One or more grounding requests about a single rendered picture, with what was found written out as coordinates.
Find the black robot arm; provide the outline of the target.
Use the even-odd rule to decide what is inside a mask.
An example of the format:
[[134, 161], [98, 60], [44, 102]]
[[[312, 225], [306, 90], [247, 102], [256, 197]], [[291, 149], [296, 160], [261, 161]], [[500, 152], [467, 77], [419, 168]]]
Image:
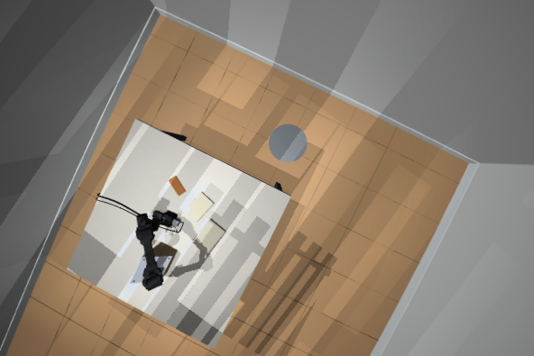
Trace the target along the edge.
[[[140, 240], [141, 245], [144, 247], [145, 258], [146, 258], [146, 268], [143, 271], [143, 285], [147, 291], [158, 288], [163, 285], [163, 276], [160, 269], [157, 267], [157, 262], [155, 261], [153, 249], [152, 249], [152, 222], [148, 220], [148, 214], [140, 214], [136, 216], [137, 228], [136, 228], [136, 237]], [[155, 273], [155, 270], [158, 270], [160, 273]]]

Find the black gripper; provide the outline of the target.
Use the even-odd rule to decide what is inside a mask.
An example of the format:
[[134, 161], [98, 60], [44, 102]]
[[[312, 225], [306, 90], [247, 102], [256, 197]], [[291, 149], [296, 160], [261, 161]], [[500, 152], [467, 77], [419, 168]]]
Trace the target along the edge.
[[154, 232], [157, 232], [159, 230], [159, 227], [161, 225], [161, 219], [163, 217], [164, 213], [156, 210], [153, 212], [153, 219], [152, 219], [152, 222], [150, 224], [152, 224], [152, 230]]

